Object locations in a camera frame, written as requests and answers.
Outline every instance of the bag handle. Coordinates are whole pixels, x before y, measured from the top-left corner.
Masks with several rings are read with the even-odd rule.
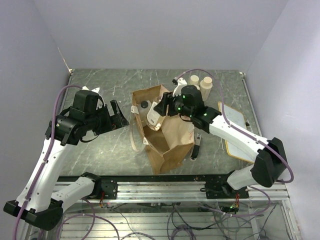
[[[134,140],[134,130],[133,130],[135,114],[139,114],[138,108],[136,106],[131,106],[131,115],[130,115],[130,124],[129,124],[130,142],[131,142],[132,149],[137,153],[141,153],[145,149],[145,147],[149,145],[149,143],[146,137],[144,137],[142,140],[141,147],[138,149],[136,146],[136,143]]]

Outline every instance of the open box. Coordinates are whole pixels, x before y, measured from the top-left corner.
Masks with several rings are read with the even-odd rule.
[[[142,101],[150,102],[163,93],[169,92],[158,85],[132,93],[132,105],[138,106]],[[135,113],[135,121],[141,139],[146,138],[145,147],[154,174],[162,174],[182,165],[186,154],[194,145],[194,125],[183,121],[178,115],[166,116],[158,131],[143,127],[140,115]]]

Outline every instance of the gray marble tabletop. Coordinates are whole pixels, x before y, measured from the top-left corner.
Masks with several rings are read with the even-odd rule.
[[[127,120],[130,119],[132,92],[156,85],[164,85],[173,91],[172,79],[182,73],[182,69],[75,69],[70,78],[70,84],[87,86],[90,90],[100,87],[106,103],[115,99]],[[221,82],[225,104],[243,113],[246,122],[250,124],[249,131],[259,134],[248,95],[236,70],[212,70],[212,74]],[[192,74],[200,80],[205,73],[195,71]],[[67,92],[63,108],[69,107],[77,89]],[[221,100],[218,89],[213,86],[205,102],[207,106],[218,109]],[[141,142],[136,126],[134,137]],[[226,174],[239,170],[249,163],[231,157],[227,154],[225,143],[221,138],[195,129],[202,133],[200,152],[195,162],[189,160],[189,154],[183,161],[183,166],[166,174]],[[137,154],[131,148],[129,126],[100,135],[90,143],[79,143],[68,155],[68,160],[61,171],[61,176],[79,176],[84,172],[96,175],[152,175],[153,171],[145,152]]]

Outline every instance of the gray wall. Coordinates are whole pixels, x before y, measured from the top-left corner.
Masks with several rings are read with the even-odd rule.
[[[0,206],[16,199],[27,183],[42,149],[54,100],[68,78],[69,71],[34,2],[2,0]],[[11,239],[15,220],[0,211],[0,239]]]
[[[304,239],[319,239],[320,1],[289,0],[247,72],[262,132],[283,140]]]
[[[237,69],[288,0],[35,0],[70,68]]]

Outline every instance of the bottle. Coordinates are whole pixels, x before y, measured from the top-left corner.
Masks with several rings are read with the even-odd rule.
[[[147,125],[146,116],[151,108],[151,102],[149,100],[142,101],[138,106],[138,112],[141,119],[142,127]]]
[[[206,76],[200,82],[200,92],[201,92],[203,101],[206,101],[208,99],[211,88],[212,88],[212,78],[209,76]]]
[[[199,77],[197,75],[190,76],[189,85],[198,85]]]
[[[153,100],[151,108],[146,115],[146,125],[153,131],[158,131],[161,128],[166,116],[161,116],[154,110],[154,107],[161,101],[162,96],[158,96]]]

